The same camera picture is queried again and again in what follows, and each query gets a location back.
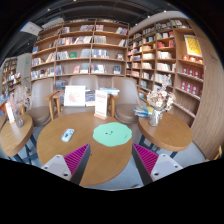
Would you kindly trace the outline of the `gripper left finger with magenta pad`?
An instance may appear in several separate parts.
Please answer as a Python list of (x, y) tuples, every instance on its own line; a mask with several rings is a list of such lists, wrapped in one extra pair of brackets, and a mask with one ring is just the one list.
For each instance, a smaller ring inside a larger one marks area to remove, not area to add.
[(54, 156), (42, 166), (42, 169), (79, 185), (90, 155), (90, 145), (86, 144), (65, 156)]

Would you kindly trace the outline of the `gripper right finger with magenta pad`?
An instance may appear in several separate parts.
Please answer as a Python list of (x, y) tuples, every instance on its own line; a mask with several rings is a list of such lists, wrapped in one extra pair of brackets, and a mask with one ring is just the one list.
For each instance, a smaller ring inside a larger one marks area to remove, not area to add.
[(132, 144), (132, 155), (143, 185), (150, 184), (182, 169), (167, 154), (156, 154), (140, 145)]

